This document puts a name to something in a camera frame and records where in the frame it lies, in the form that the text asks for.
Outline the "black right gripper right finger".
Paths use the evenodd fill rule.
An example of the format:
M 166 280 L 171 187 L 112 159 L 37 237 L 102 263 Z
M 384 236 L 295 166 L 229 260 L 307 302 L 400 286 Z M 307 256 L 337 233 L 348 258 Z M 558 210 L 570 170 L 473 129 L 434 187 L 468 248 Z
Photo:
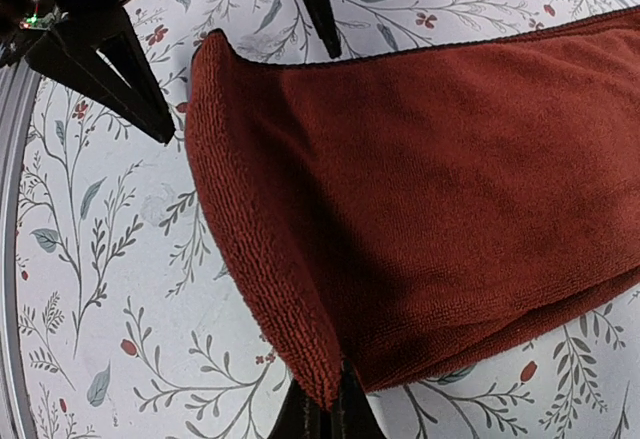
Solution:
M 334 439 L 385 439 L 353 365 L 342 363 L 338 397 L 330 413 Z

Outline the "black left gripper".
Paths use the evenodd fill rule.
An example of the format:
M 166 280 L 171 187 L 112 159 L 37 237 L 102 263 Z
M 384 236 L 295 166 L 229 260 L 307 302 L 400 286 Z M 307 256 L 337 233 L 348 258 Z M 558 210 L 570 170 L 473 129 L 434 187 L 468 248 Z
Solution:
M 17 62 L 19 24 L 53 7 L 88 11 L 131 0 L 1 0 L 1 66 Z M 34 71 L 106 106 L 159 143 L 175 126 L 168 104 L 121 6 L 68 13 L 42 32 L 25 55 Z

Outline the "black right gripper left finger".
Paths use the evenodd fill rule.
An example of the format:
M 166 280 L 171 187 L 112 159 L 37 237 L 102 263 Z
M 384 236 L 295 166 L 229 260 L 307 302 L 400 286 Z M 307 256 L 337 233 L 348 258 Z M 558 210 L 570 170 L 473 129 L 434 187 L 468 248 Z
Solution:
M 268 439 L 330 439 L 330 414 L 292 381 Z

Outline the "dark red towel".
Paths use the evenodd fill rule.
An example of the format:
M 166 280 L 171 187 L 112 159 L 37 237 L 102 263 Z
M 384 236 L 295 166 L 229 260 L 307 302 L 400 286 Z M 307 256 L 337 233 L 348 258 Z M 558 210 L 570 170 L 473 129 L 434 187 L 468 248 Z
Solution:
M 192 62 L 221 256 L 323 407 L 455 371 L 639 281 L 639 11 L 343 62 Z

